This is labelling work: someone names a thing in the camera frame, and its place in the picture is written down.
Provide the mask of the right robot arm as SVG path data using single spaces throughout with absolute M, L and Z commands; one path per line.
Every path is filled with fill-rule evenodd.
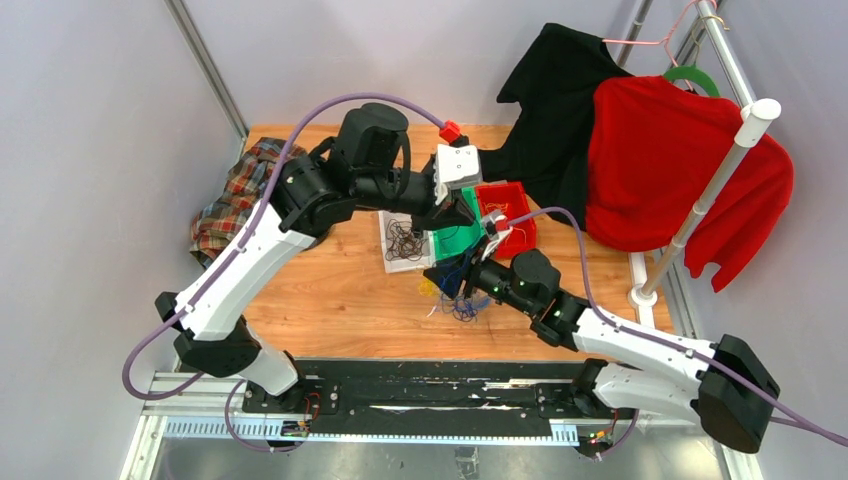
M 450 298 L 480 291 L 526 315 L 553 347 L 602 355 L 572 384 L 582 415 L 633 409 L 701 426 L 717 442 L 759 451 L 780 388 L 744 340 L 717 342 L 671 335 L 593 308 L 560 286 L 561 274 L 537 249 L 504 266 L 478 253 L 445 259 L 423 273 Z

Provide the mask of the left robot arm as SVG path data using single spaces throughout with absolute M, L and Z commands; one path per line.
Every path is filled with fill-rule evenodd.
M 405 214 L 418 230 L 474 222 L 462 192 L 481 179 L 477 149 L 445 123 L 436 151 L 415 172 L 408 128 L 402 111 L 366 103 L 345 115 L 335 136 L 282 158 L 269 198 L 212 265 L 185 290 L 156 298 L 160 317 L 178 333 L 174 346 L 183 363 L 258 385 L 283 413 L 304 405 L 307 389 L 292 357 L 257 337 L 243 316 L 276 273 L 357 211 Z

